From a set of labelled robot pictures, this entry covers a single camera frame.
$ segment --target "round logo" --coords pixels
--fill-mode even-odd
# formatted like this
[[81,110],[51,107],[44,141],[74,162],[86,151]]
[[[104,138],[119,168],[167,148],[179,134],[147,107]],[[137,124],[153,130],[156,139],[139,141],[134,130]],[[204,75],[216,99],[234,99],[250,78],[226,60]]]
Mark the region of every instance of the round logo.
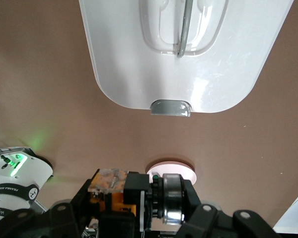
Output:
[[34,187],[29,191],[29,198],[31,200],[34,200],[36,198],[36,195],[38,195],[38,189]]

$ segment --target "metal rod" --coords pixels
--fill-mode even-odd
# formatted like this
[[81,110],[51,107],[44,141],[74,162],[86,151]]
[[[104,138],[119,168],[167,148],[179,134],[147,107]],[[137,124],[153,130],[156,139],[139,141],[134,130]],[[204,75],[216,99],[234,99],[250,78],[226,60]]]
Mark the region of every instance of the metal rod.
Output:
[[190,20],[191,20],[191,12],[192,12],[193,0],[186,0],[183,14],[183,24],[182,24],[182,32],[180,39],[180,47],[178,51],[178,58],[181,58],[185,53],[185,48],[187,46]]

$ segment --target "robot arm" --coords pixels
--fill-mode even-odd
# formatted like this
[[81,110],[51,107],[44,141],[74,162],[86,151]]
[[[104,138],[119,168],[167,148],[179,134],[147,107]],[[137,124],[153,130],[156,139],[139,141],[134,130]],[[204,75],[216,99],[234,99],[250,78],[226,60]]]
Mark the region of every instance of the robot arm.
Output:
[[159,234],[150,231],[153,217],[182,224],[176,238],[281,237],[255,212],[240,210],[230,217],[201,204],[181,175],[164,174],[149,183],[148,175],[109,171],[114,170],[98,170],[70,203],[42,215],[30,209],[11,212],[0,221],[0,238],[79,238],[91,218],[99,220],[99,238],[153,238]]

